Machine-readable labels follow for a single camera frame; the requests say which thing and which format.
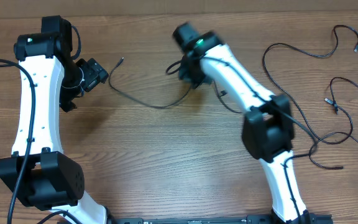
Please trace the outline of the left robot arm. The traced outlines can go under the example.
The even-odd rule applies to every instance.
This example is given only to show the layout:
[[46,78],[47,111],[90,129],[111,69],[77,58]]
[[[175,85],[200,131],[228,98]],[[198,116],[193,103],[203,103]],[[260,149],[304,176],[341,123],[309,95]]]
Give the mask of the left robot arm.
[[0,159],[0,179],[25,207],[61,215],[68,223],[113,223],[85,190],[81,166],[64,155],[59,113],[108,79],[94,60],[73,50],[76,29],[60,16],[42,18],[41,31],[20,35],[14,53],[21,71],[19,125],[11,156]]

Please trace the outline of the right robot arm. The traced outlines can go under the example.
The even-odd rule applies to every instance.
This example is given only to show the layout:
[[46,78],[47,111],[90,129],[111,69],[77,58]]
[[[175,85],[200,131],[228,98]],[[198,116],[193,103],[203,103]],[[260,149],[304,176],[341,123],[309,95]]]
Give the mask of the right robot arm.
[[271,222],[310,223],[293,168],[295,132],[288,99],[255,80],[213,31],[201,35],[186,22],[172,36],[183,52],[179,78],[193,89],[218,82],[240,108],[242,142],[260,162],[272,194]]

